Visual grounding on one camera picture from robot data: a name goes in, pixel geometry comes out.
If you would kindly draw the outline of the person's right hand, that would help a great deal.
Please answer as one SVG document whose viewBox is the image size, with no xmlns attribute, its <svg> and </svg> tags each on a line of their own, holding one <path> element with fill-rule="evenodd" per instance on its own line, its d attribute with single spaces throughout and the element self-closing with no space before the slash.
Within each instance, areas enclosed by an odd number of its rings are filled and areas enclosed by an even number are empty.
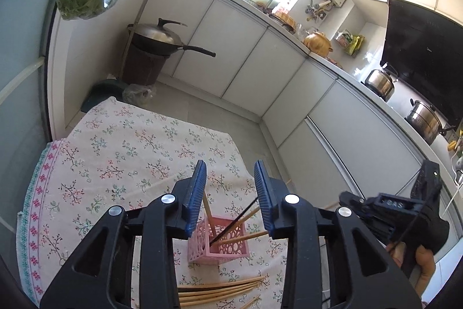
<svg viewBox="0 0 463 309">
<path fill-rule="evenodd" d="M 401 267 L 404 262 L 405 251 L 407 251 L 406 244 L 404 242 L 399 242 L 397 244 L 389 243 L 385 250 L 395 261 L 397 266 Z M 415 252 L 414 264 L 418 266 L 418 270 L 420 271 L 416 284 L 414 285 L 414 289 L 418 296 L 422 297 L 436 271 L 434 254 L 430 249 L 427 249 L 424 246 L 419 246 Z"/>
</svg>

